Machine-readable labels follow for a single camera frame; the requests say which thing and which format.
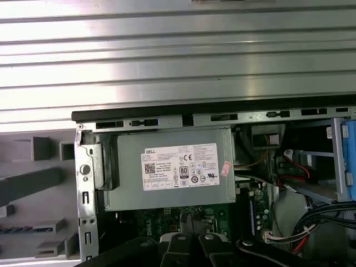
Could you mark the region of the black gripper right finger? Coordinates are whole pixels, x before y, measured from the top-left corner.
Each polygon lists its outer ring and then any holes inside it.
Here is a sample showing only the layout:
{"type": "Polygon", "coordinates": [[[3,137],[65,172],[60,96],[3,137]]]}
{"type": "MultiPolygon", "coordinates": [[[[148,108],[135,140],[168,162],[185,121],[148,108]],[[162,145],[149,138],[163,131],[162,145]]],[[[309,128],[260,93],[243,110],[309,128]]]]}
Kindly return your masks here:
{"type": "Polygon", "coordinates": [[[230,241],[206,232],[202,221],[191,223],[193,245],[203,257],[197,266],[319,266],[257,240],[250,223],[235,225],[230,241]]]}

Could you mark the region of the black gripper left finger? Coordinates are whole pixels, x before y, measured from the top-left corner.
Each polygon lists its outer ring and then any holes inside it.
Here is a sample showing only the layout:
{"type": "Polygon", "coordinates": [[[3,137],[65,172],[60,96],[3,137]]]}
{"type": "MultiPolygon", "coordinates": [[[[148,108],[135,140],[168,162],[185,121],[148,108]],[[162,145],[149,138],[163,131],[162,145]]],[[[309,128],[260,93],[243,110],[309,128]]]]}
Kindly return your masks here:
{"type": "Polygon", "coordinates": [[[150,237],[127,241],[98,256],[91,257],[81,266],[189,266],[192,249],[192,214],[180,215],[181,231],[163,235],[157,243],[150,237]]]}

